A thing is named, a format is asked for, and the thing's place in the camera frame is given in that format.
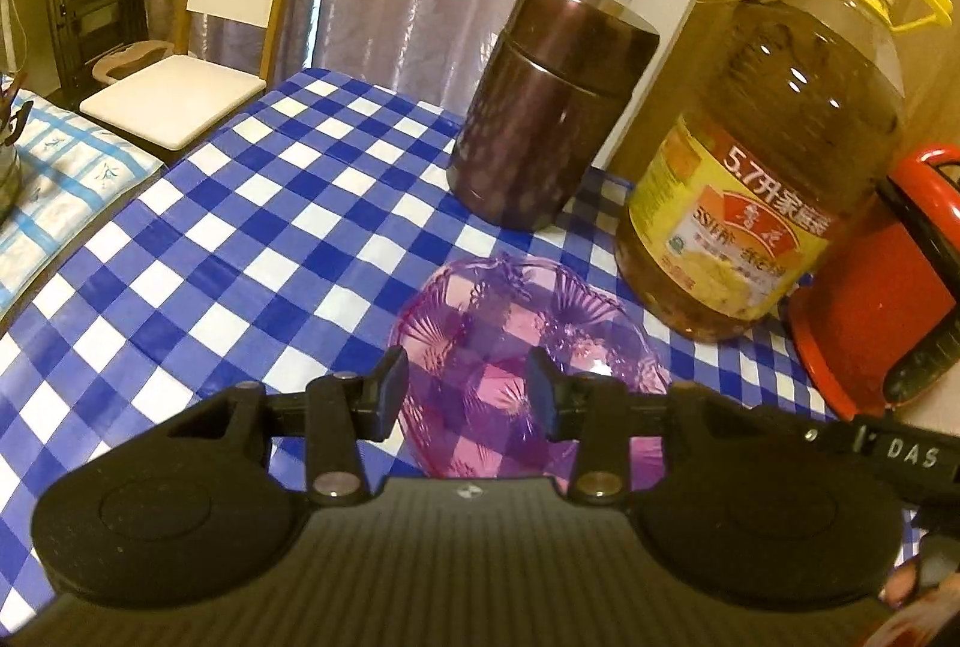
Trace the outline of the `right hand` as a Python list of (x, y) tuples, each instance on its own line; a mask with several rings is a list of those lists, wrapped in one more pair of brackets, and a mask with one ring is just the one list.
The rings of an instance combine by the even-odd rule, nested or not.
[(958, 574), (921, 590), (921, 558), (914, 556), (890, 574), (880, 600), (892, 616), (866, 645), (958, 645)]

